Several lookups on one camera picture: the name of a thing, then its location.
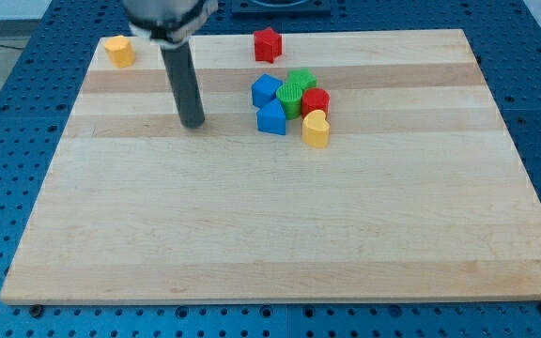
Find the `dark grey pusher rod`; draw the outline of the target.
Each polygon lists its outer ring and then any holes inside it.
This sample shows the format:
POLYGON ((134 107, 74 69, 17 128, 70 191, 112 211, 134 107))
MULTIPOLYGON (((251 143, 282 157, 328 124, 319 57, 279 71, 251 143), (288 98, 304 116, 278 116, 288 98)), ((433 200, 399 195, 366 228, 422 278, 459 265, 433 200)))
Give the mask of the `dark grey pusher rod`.
POLYGON ((189 43, 174 49, 161 48, 161 53, 181 125, 188 129, 201 127, 205 113, 189 43))

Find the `grey robot end effector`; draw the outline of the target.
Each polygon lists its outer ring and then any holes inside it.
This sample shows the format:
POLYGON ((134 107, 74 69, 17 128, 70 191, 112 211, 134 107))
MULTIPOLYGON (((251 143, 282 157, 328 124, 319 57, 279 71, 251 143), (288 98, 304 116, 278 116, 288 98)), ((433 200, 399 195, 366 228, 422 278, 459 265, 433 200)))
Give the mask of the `grey robot end effector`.
POLYGON ((121 0, 131 32, 163 47, 184 44, 217 11, 217 0, 121 0))

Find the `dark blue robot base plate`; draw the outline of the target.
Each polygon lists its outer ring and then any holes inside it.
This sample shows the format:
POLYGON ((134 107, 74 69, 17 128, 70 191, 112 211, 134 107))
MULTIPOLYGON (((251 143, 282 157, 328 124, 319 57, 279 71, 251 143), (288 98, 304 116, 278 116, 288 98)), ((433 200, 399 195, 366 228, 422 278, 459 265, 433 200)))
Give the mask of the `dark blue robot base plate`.
POLYGON ((232 0, 234 16, 330 14, 330 0, 232 0))

